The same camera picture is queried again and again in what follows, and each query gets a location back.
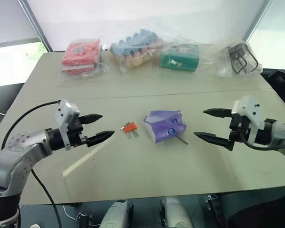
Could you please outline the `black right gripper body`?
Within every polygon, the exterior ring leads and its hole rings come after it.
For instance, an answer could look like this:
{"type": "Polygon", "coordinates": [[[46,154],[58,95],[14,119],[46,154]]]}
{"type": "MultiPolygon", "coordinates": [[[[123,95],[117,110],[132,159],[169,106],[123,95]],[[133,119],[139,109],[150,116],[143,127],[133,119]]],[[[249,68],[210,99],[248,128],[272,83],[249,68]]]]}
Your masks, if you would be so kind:
{"type": "Polygon", "coordinates": [[[233,114],[229,125],[230,135],[229,140],[232,142],[242,143],[242,137],[247,141],[249,137],[249,119],[246,116],[233,114]]]}

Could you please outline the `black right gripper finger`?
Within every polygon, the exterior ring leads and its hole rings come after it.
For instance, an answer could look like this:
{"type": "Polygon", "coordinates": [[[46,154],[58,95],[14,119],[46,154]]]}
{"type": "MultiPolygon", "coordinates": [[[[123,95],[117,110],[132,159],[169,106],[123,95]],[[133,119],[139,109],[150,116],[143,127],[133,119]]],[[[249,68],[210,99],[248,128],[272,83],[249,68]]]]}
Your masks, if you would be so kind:
{"type": "Polygon", "coordinates": [[[219,117],[219,118],[232,118],[232,110],[231,109],[225,109],[225,108],[211,108],[204,110],[203,113],[214,116],[214,117],[219,117]]]}
{"type": "Polygon", "coordinates": [[[229,151],[233,150],[234,142],[225,138],[217,137],[215,134],[205,132],[194,132],[194,135],[200,139],[218,146],[222,146],[229,151]]]}

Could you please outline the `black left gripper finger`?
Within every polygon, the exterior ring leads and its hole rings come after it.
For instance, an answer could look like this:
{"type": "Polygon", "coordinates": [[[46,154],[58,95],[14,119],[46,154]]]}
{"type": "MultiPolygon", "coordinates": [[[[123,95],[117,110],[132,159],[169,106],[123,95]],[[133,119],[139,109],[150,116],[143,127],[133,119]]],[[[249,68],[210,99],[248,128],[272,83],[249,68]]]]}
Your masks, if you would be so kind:
{"type": "Polygon", "coordinates": [[[93,122],[96,122],[97,120],[99,120],[100,118],[102,118],[103,116],[100,114],[88,114],[88,115],[84,115],[82,116],[82,124],[91,124],[93,122]]]}
{"type": "Polygon", "coordinates": [[[114,133],[115,131],[102,131],[100,133],[97,133],[95,136],[87,139],[86,145],[88,147],[92,147],[94,145],[100,144],[109,139],[114,133]]]}

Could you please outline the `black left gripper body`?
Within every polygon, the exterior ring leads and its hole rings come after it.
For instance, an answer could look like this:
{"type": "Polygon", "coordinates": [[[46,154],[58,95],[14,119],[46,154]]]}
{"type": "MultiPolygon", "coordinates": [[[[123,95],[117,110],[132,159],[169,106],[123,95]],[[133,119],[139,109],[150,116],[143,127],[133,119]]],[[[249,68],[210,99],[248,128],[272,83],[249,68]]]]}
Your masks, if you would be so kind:
{"type": "Polygon", "coordinates": [[[87,143],[87,137],[82,134],[84,124],[86,124],[86,116],[81,116],[68,126],[67,136],[71,147],[78,147],[87,143]]]}

